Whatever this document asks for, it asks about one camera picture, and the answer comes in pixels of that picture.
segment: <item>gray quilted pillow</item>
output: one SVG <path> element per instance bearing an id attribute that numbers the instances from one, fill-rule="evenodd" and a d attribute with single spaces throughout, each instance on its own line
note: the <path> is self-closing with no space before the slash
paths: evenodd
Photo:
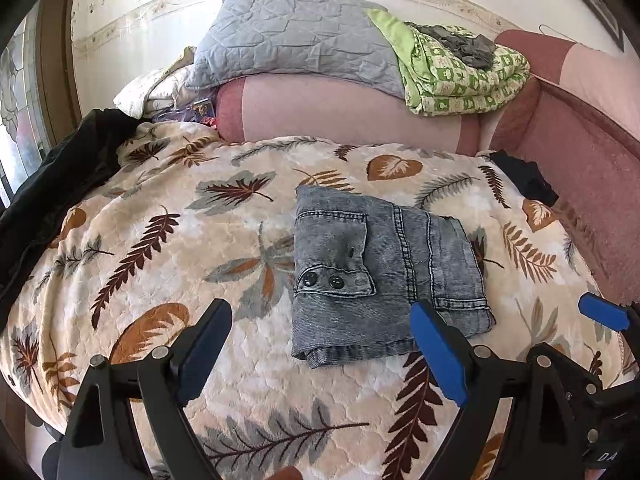
<path id="1" fill-rule="evenodd" d="M 223 0 L 186 86 L 205 89 L 274 72 L 366 84 L 404 99 L 398 58 L 362 0 Z"/>

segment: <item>green patterned blanket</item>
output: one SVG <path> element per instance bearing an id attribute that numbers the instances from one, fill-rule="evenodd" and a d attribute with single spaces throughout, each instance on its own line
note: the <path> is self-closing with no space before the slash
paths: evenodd
<path id="1" fill-rule="evenodd" d="M 368 9 L 367 14 L 398 55 L 406 104 L 414 114 L 489 112 L 513 99 L 529 77 L 529 62 L 512 48 L 496 45 L 492 68 L 478 70 L 388 12 Z M 442 26 L 474 36 L 463 27 Z"/>

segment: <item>jeans pocket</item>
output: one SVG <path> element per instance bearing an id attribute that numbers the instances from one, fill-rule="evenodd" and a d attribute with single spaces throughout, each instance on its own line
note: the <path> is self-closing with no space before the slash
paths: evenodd
<path id="1" fill-rule="evenodd" d="M 314 210 L 296 218 L 296 294 L 362 298 L 376 293 L 363 256 L 364 213 Z"/>

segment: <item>patterned blanket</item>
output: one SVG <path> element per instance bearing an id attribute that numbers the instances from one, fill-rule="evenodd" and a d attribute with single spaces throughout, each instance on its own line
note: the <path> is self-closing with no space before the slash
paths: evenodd
<path id="1" fill-rule="evenodd" d="M 619 340 L 582 317 L 596 286 L 554 213 L 482 156 L 311 137 L 225 144 L 195 123 L 142 124 L 122 169 L 72 208 L 0 338 L 14 390 L 63 431 L 94 354 L 123 363 L 170 343 L 213 298 L 232 331 L 186 414 L 223 477 L 296 465 L 305 479 L 417 479 L 455 405 L 418 353 L 309 370 L 291 354 L 296 186 L 377 196 L 460 219 L 484 275 L 494 329 L 473 340 L 523 359 L 545 341 L 599 375 L 621 373 Z M 143 406 L 143 447 L 168 478 Z M 501 404 L 475 478 L 488 474 Z"/>

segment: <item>pink cushion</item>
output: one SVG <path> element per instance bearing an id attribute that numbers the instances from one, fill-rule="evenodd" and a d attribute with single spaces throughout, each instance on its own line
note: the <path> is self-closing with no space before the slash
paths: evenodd
<path id="1" fill-rule="evenodd" d="M 606 115 L 571 93 L 539 83 L 533 115 L 523 131 L 508 136 L 507 108 L 498 122 L 502 135 L 491 149 L 538 164 L 558 193 L 554 206 L 593 273 L 603 295 L 615 303 L 640 298 L 640 143 Z"/>
<path id="2" fill-rule="evenodd" d="M 388 94 L 318 75 L 249 76 L 223 85 L 216 104 L 220 134 L 235 142 L 312 136 L 354 145 L 399 142 L 464 155 L 478 150 L 475 114 L 421 117 Z"/>
<path id="3" fill-rule="evenodd" d="M 532 74 L 553 83 L 559 81 L 566 53 L 575 44 L 526 30 L 505 30 L 498 34 L 495 43 L 517 50 L 529 61 Z"/>
<path id="4" fill-rule="evenodd" d="M 527 131 L 539 98 L 540 83 L 530 77 L 513 101 L 494 112 L 480 114 L 479 149 L 514 150 Z"/>
<path id="5" fill-rule="evenodd" d="M 640 64 L 575 44 L 560 86 L 588 102 L 640 140 Z"/>

